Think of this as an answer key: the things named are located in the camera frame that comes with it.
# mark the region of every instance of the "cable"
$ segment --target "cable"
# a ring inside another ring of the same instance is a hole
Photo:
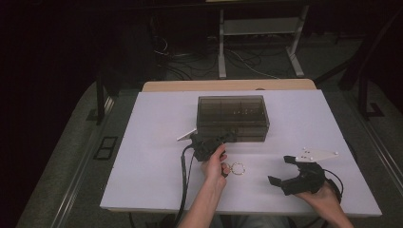
[[[193,63],[193,62],[198,62],[206,56],[204,54],[198,53],[198,52],[189,52],[189,53],[184,53],[184,54],[176,54],[176,55],[171,55],[169,56],[171,62],[175,63]]]
[[[190,171],[192,170],[192,163],[193,163],[193,159],[194,159],[194,158],[195,158],[195,154],[193,153],[192,160],[190,160],[189,174],[187,175],[187,183],[186,183],[186,186],[189,186]]]
[[[279,78],[276,77],[276,76],[273,76],[273,75],[270,75],[270,74],[265,74],[265,73],[259,72],[259,71],[255,70],[255,69],[251,68],[248,64],[246,64],[246,62],[244,62],[244,60],[242,59],[242,57],[240,57],[240,56],[237,54],[237,52],[235,52],[235,51],[233,51],[233,50],[230,50],[230,49],[225,49],[225,50],[226,50],[226,51],[229,51],[229,52],[231,52],[231,53],[233,53],[233,54],[235,54],[235,55],[237,55],[238,58],[240,58],[240,59],[243,61],[243,63],[244,63],[250,70],[252,70],[252,71],[254,71],[254,72],[258,73],[258,74],[264,75],[264,76],[268,76],[268,77],[271,77],[271,78],[279,79]]]
[[[256,56],[256,57],[275,56],[275,55],[279,55],[279,54],[285,52],[286,49],[285,49],[285,48],[282,48],[281,51],[277,51],[277,52],[275,52],[275,53],[263,54],[263,53],[269,48],[269,46],[271,45],[271,42],[272,42],[273,37],[274,37],[274,35],[271,34],[270,37],[269,37],[269,40],[268,40],[267,44],[265,45],[265,47],[264,47],[258,54],[255,53],[255,52],[253,52],[252,50],[248,50],[247,47],[245,46],[245,44],[244,44],[243,42],[240,43],[240,45],[242,46],[242,51],[244,51],[245,53],[251,54],[251,55],[253,55],[253,56]]]
[[[241,63],[242,63],[241,66],[237,65],[236,63],[234,63],[234,61],[240,62],[240,59],[239,59],[239,58],[236,58],[236,59],[233,60],[232,56],[226,56],[226,57],[225,57],[225,60],[228,61],[230,64],[232,64],[232,65],[235,66],[235,67],[238,67],[238,68],[241,68],[241,69],[249,69],[248,67],[243,66],[243,63],[242,63],[242,62],[241,62]]]
[[[170,69],[171,71],[179,71],[180,73],[182,73],[182,74],[184,74],[189,80],[193,80],[192,79],[192,77],[190,77],[190,75],[189,74],[187,74],[186,72],[184,72],[183,70],[181,70],[181,69],[178,69],[178,68],[175,68],[175,67],[173,67],[173,66],[165,66],[166,68],[168,68],[168,69]]]
[[[247,53],[247,54],[252,55],[252,57],[243,58],[243,60],[245,60],[245,61],[247,61],[247,60],[248,60],[248,61],[251,61],[252,59],[258,58],[258,62],[257,62],[256,64],[254,63],[254,66],[260,65],[260,64],[261,64],[261,58],[260,58],[260,57],[261,57],[261,56],[266,56],[266,55],[263,55],[263,52],[266,51],[266,49],[270,46],[272,37],[273,37],[273,35],[270,36],[269,41],[267,42],[267,44],[265,45],[265,47],[261,49],[261,51],[260,51],[258,54],[255,53],[255,52],[253,52],[252,50],[248,50],[248,49],[245,47],[244,42],[241,42],[240,45],[241,45],[241,47],[242,47],[242,51],[245,52],[245,53]]]
[[[164,68],[166,68],[167,70],[173,72],[175,75],[179,76],[178,78],[179,78],[180,80],[183,80],[183,81],[184,81],[183,76],[182,76],[180,73],[178,73],[177,71],[172,70],[172,69],[170,69],[170,68],[168,68],[168,67],[166,67],[166,66],[163,66],[163,65],[158,65],[158,67],[164,67]]]
[[[205,76],[206,76],[207,74],[209,74],[209,73],[216,73],[216,72],[217,72],[217,71],[212,71],[212,70],[211,70],[211,69],[213,69],[213,68],[216,66],[217,60],[218,60],[218,55],[215,54],[214,63],[213,63],[211,66],[207,67],[207,68],[195,68],[195,67],[193,67],[193,66],[191,66],[191,65],[189,65],[189,64],[180,63],[180,62],[172,62],[171,64],[178,64],[178,65],[181,65],[181,66],[177,66],[177,67],[187,67],[187,68],[190,69],[190,74],[191,74],[192,76],[201,78],[201,77],[205,77]],[[193,70],[205,71],[205,72],[204,72],[202,75],[197,75],[197,74],[195,74],[195,73],[193,72]]]
[[[157,53],[157,54],[161,54],[161,55],[164,55],[164,56],[168,56],[168,55],[169,55],[169,52],[166,51],[166,50],[168,49],[168,42],[167,42],[163,37],[160,37],[160,36],[154,36],[154,39],[155,39],[155,42],[157,42],[157,41],[156,41],[157,39],[160,39],[160,40],[162,40],[163,43],[164,43],[164,48],[163,48],[163,50],[159,51],[159,50],[154,49],[154,52]]]
[[[176,227],[181,220],[181,216],[183,213],[184,209],[184,204],[186,203],[186,196],[187,196],[187,182],[186,182],[186,162],[184,159],[184,152],[186,152],[187,149],[192,148],[193,144],[189,144],[187,147],[184,148],[182,155],[181,155],[181,164],[182,164],[182,201],[181,201],[181,207],[179,209],[178,215],[175,217],[174,225],[173,227]]]
[[[250,67],[256,67],[256,66],[258,66],[258,65],[261,64],[261,58],[260,58],[259,56],[256,56],[256,55],[255,55],[255,56],[252,56],[252,57],[249,57],[249,58],[244,58],[244,57],[240,57],[240,55],[237,54],[237,52],[235,52],[235,51],[232,50],[232,49],[225,48],[224,50],[230,51],[231,54],[236,55],[237,58],[235,58],[234,60],[237,61],[237,62],[242,63],[243,65],[246,63],[246,64],[247,64],[248,66],[250,66]],[[258,60],[257,63],[254,63],[254,62],[252,61],[252,59],[255,59],[255,58],[259,58],[259,60]],[[234,64],[234,63],[232,63],[232,62],[231,62],[231,64],[233,64],[235,67],[240,67],[240,68],[244,68],[244,69],[247,69],[247,68],[248,68],[248,67],[241,67],[241,66],[238,66],[238,65],[236,65],[236,64]]]
[[[323,169],[323,170],[324,170],[325,172],[328,172],[328,173],[332,174],[333,176],[335,176],[335,177],[338,179],[338,181],[340,182],[340,185],[341,185],[340,195],[343,196],[344,185],[343,185],[343,182],[341,181],[341,179],[340,179],[334,172],[331,172],[331,171],[329,171],[329,170],[327,170],[327,169]]]

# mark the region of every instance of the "dark background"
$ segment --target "dark background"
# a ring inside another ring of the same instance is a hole
[[[376,34],[394,5],[395,1],[327,1],[310,8],[304,35]],[[71,112],[101,70],[109,72],[109,93],[117,93],[122,84],[161,80],[159,60],[152,51],[153,34],[185,46],[191,45],[185,41],[217,32],[216,10],[116,14],[81,11],[79,6],[74,1],[0,3],[1,227],[17,223]],[[161,23],[151,27],[150,18]],[[373,58],[366,73],[391,91],[387,95],[401,106],[403,77],[395,66],[402,66],[397,47],[403,44],[397,36],[400,27],[393,29],[383,43],[386,47],[377,51],[381,58]],[[394,55],[388,51],[390,46]],[[393,83],[379,77],[385,70]]]

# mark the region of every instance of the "black cable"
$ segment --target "black cable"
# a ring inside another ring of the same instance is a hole
[[[230,50],[230,49],[225,49],[225,51],[229,51],[230,53],[235,54],[235,55],[241,60],[241,62],[242,62],[245,66],[248,67],[248,69],[254,71],[255,73],[260,74],[260,75],[264,75],[264,76],[266,76],[266,77],[271,77],[271,78],[279,79],[278,77],[276,77],[276,76],[274,76],[274,75],[271,75],[271,74],[268,74],[268,73],[263,73],[263,72],[261,72],[261,71],[255,70],[253,67],[249,66],[245,61],[243,61],[243,58],[240,57],[240,56],[237,54],[237,52],[235,52],[235,51],[233,51],[233,50]]]
[[[204,77],[206,77],[207,75],[209,75],[211,73],[219,74],[218,71],[210,70],[210,71],[207,71],[207,72],[203,73],[202,75],[195,75],[195,74],[192,74],[192,75],[195,76],[196,78],[204,78]]]
[[[194,158],[195,158],[195,153],[193,153],[192,160],[190,160],[189,173],[187,174],[187,183],[186,183],[187,187],[189,186],[190,171],[192,170],[192,163],[193,163]]]
[[[261,58],[260,58],[260,56],[258,56],[258,55],[253,55],[252,57],[248,57],[248,58],[245,58],[245,57],[240,56],[240,58],[241,58],[241,59],[239,59],[240,62],[246,63],[246,64],[249,65],[250,67],[257,67],[257,66],[259,66],[259,65],[261,64]],[[253,62],[253,61],[252,61],[253,59],[258,59],[258,62],[257,62],[257,63]]]
[[[228,63],[232,64],[234,67],[237,67],[237,68],[249,69],[248,67],[244,66],[244,62],[242,62],[239,58],[236,58],[232,55],[227,55],[227,58],[225,58],[225,60],[227,60]],[[234,63],[234,61],[241,62],[241,65],[237,65],[236,63]]]
[[[179,209],[178,215],[175,217],[174,225],[173,227],[176,227],[181,220],[181,216],[183,213],[184,209],[184,204],[186,203],[186,196],[187,196],[187,183],[186,183],[186,162],[184,159],[184,152],[186,152],[187,149],[191,148],[193,144],[189,144],[187,147],[184,148],[182,155],[181,155],[181,164],[182,164],[182,201],[181,201],[181,207]]]
[[[260,51],[258,54],[255,53],[255,52],[253,52],[252,50],[248,50],[248,49],[245,47],[244,42],[241,42],[241,43],[240,43],[240,45],[241,45],[241,47],[242,47],[242,50],[241,50],[241,51],[243,51],[243,52],[245,52],[245,53],[247,53],[247,54],[249,54],[249,55],[252,55],[252,57],[249,57],[249,58],[242,58],[242,59],[243,59],[244,61],[251,61],[252,59],[258,58],[258,62],[257,62],[256,64],[254,63],[254,67],[260,65],[260,64],[261,64],[261,58],[260,58],[260,57],[263,56],[263,55],[262,55],[263,52],[266,51],[266,49],[270,46],[272,37],[273,37],[273,35],[269,38],[269,41],[267,42],[267,44],[265,45],[265,47],[262,48],[261,51]]]
[[[331,171],[329,171],[329,170],[327,170],[327,169],[323,169],[323,170],[324,170],[325,172],[328,172],[328,173],[332,174],[333,176],[335,176],[335,177],[338,179],[338,181],[340,182],[340,185],[341,185],[340,195],[343,196],[344,185],[343,185],[343,182],[341,181],[341,179],[340,179],[334,172],[331,172]]]
[[[193,63],[193,62],[198,62],[204,58],[206,58],[205,55],[198,53],[198,52],[190,52],[188,54],[177,54],[177,55],[172,55],[169,56],[171,62],[175,63]]]
[[[228,56],[227,59],[234,58],[235,61],[242,63],[242,66],[237,66],[237,65],[235,65],[233,62],[230,62],[230,63],[233,64],[235,67],[244,68],[244,67],[243,67],[244,65],[248,65],[248,66],[250,66],[250,67],[256,67],[256,66],[258,65],[258,64],[255,64],[255,63],[252,62],[252,61],[245,61],[245,60],[243,59],[243,57],[241,57],[239,54],[237,54],[237,52],[234,51],[234,50],[225,48],[224,51],[230,53],[230,55],[227,55],[227,56]]]
[[[158,67],[164,67],[164,68],[167,69],[168,71],[171,71],[171,72],[173,72],[175,75],[177,75],[180,80],[183,80],[183,81],[184,81],[183,76],[182,76],[179,72],[177,72],[177,71],[175,71],[175,70],[172,70],[171,68],[168,68],[168,67],[163,66],[163,65],[158,65]]]
[[[165,66],[165,67],[168,68],[168,69],[171,70],[171,71],[180,72],[180,73],[182,73],[184,76],[186,76],[189,80],[193,80],[192,77],[190,77],[189,74],[187,74],[186,72],[184,72],[184,71],[181,70],[181,69],[178,69],[178,68],[175,68],[175,67],[172,67],[172,66]]]
[[[253,59],[253,58],[256,58],[256,57],[263,57],[263,56],[275,56],[275,55],[279,55],[279,54],[281,54],[281,53],[283,53],[283,52],[286,51],[286,48],[282,48],[281,51],[277,51],[277,52],[275,52],[275,53],[270,53],[270,54],[269,54],[269,53],[264,54],[264,52],[265,52],[265,51],[269,48],[269,46],[271,45],[272,39],[273,39],[273,35],[270,36],[269,41],[267,42],[267,44],[265,45],[265,47],[264,47],[258,54],[255,53],[255,52],[253,52],[252,50],[248,50],[247,47],[245,46],[245,44],[242,42],[242,43],[241,43],[242,51],[245,52],[245,53],[248,53],[248,54],[250,54],[250,55],[255,56],[255,57],[246,58],[245,60],[250,60],[250,59]]]
[[[190,74],[191,74],[191,76],[193,77],[198,77],[198,78],[201,78],[201,77],[205,77],[207,74],[209,74],[209,73],[217,73],[217,71],[212,71],[211,69],[213,69],[215,66],[216,66],[216,64],[217,64],[217,61],[218,61],[218,55],[217,55],[217,53],[216,54],[214,54],[214,62],[213,62],[213,64],[211,65],[211,66],[208,66],[208,67],[206,67],[206,68],[197,68],[197,67],[193,67],[193,66],[191,66],[191,65],[189,65],[189,64],[187,64],[187,63],[182,63],[182,62],[171,62],[171,65],[179,65],[179,66],[176,66],[176,67],[186,67],[186,68],[189,68],[190,69]],[[197,74],[195,74],[193,71],[194,70],[197,70],[197,71],[205,71],[202,75],[197,75]]]

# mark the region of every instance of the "white table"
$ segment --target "white table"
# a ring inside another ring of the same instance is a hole
[[[196,126],[199,96],[263,95],[270,119],[265,142],[226,145],[227,162],[242,162],[242,176],[229,175],[218,213],[310,215],[311,207],[269,183],[298,175],[283,161],[303,147],[336,151],[339,157],[318,163],[336,173],[345,190],[341,205],[349,216],[379,216],[381,212],[320,90],[142,92],[134,105],[125,136],[109,177],[101,207],[114,211],[176,212],[182,198],[180,156],[190,142],[176,138]],[[186,152],[187,167],[192,152]],[[185,209],[203,181],[194,160]]]

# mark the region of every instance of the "clear plastic box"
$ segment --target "clear plastic box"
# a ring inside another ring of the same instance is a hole
[[[234,142],[264,142],[269,126],[263,96],[199,97],[197,128],[205,139],[231,132]]]

